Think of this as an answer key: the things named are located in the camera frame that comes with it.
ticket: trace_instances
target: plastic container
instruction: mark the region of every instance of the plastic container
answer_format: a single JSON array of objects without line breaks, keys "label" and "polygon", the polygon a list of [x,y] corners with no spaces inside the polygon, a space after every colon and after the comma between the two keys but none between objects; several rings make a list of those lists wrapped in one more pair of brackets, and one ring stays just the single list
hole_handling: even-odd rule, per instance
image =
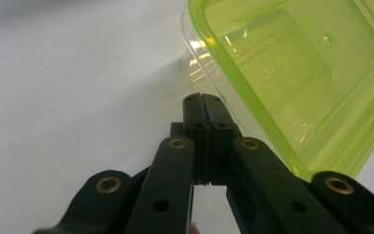
[{"label": "plastic container", "polygon": [[374,1],[190,0],[192,59],[242,131],[287,166],[355,177],[374,148]]}]

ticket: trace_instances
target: clear plastic container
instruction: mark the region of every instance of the clear plastic container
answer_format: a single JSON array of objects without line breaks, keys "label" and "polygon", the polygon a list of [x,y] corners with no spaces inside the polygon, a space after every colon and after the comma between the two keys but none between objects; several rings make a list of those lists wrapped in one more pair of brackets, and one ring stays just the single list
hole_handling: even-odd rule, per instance
[{"label": "clear plastic container", "polygon": [[357,175],[374,148],[374,1],[190,0],[182,21],[190,74],[246,135],[305,180]]}]

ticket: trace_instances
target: metal ring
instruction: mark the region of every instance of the metal ring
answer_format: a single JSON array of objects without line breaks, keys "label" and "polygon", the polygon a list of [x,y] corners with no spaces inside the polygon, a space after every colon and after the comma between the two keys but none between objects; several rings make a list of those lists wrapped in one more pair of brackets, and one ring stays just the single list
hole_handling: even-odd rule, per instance
[{"label": "metal ring", "polygon": [[325,181],[326,186],[333,191],[344,194],[351,195],[355,193],[355,189],[349,183],[338,177],[328,177]]},{"label": "metal ring", "polygon": [[[103,184],[107,181],[112,181],[113,184],[108,187],[104,187]],[[96,184],[95,188],[96,191],[103,194],[109,194],[117,191],[121,186],[121,180],[118,177],[115,176],[108,176],[105,178],[102,178],[99,180],[99,182]]]},{"label": "metal ring", "polygon": [[187,142],[181,138],[175,138],[169,141],[168,145],[172,148],[184,148]]},{"label": "metal ring", "polygon": [[247,149],[256,149],[259,147],[259,143],[254,139],[243,139],[241,142],[242,147]]}]

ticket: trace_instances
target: white table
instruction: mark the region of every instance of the white table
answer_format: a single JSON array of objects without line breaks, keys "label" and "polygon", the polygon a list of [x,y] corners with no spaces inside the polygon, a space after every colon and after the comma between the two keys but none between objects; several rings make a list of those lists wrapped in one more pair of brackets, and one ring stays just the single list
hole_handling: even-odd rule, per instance
[{"label": "white table", "polygon": [[[0,234],[57,224],[85,181],[149,166],[181,101],[185,1],[0,0]],[[358,177],[374,191],[374,154]],[[196,187],[202,233],[238,233]]]}]

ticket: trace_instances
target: green lid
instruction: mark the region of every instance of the green lid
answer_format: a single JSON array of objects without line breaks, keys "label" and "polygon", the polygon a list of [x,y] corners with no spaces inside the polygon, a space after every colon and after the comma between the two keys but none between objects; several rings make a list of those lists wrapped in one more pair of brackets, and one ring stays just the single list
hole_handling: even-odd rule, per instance
[{"label": "green lid", "polygon": [[374,148],[374,1],[190,0],[189,10],[297,176],[357,175]]}]

